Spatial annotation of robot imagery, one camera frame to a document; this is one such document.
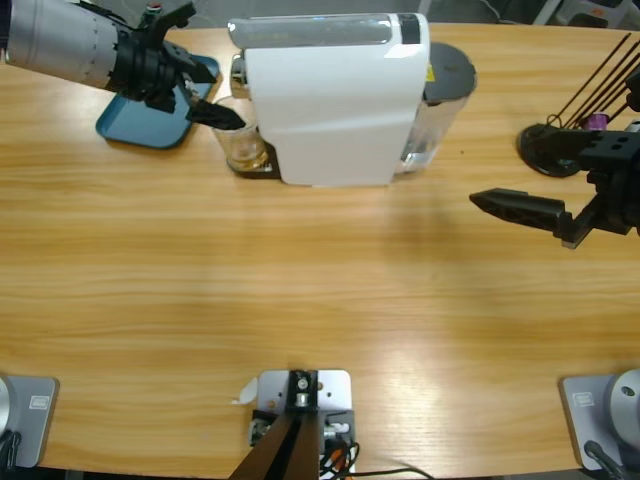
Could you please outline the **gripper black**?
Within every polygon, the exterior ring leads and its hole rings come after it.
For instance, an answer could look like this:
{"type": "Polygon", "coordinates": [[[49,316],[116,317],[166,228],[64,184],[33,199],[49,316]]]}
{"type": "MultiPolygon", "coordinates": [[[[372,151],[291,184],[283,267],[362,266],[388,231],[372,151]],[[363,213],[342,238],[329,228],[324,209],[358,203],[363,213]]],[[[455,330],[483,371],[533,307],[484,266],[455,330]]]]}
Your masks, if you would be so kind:
{"type": "MultiPolygon", "coordinates": [[[[112,91],[159,111],[175,110],[174,88],[183,80],[215,84],[218,74],[184,48],[165,40],[167,29],[117,27],[112,91]]],[[[233,109],[199,99],[186,118],[218,130],[246,126],[233,109]]]]}
{"type": "Polygon", "coordinates": [[[626,235],[639,228],[639,134],[624,131],[546,129],[533,140],[545,157],[575,160],[595,195],[573,219],[562,200],[492,188],[469,200],[500,220],[549,231],[576,248],[593,230],[626,235]]]}

